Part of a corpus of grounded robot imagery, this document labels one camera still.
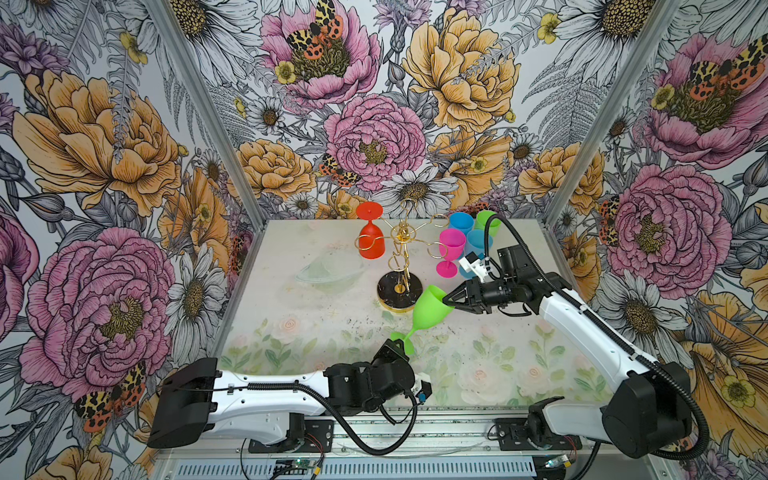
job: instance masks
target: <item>floral wallpaper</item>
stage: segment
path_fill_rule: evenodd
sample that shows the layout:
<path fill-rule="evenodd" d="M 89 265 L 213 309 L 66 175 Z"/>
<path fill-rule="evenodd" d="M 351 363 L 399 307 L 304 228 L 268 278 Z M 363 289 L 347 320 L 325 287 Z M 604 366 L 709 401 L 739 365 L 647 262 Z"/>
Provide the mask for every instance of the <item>floral wallpaper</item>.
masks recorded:
<path fill-rule="evenodd" d="M 545 215 L 655 0 L 174 0 L 273 219 Z M 145 8 L 129 30 L 167 57 Z M 670 27 L 668 41 L 691 25 Z M 164 69 L 173 81 L 170 66 Z M 602 196 L 596 157 L 574 201 Z M 404 199 L 414 200 L 404 209 Z"/>
<path fill-rule="evenodd" d="M 6 478 L 151 476 L 157 384 L 213 352 L 253 242 L 138 5 L 0 2 Z"/>
<path fill-rule="evenodd" d="M 574 195 L 553 227 L 597 312 L 689 372 L 712 440 L 685 475 L 757 480 L 768 478 L 768 7 L 680 5 L 614 114 L 600 172 L 581 182 L 596 179 L 596 204 Z"/>

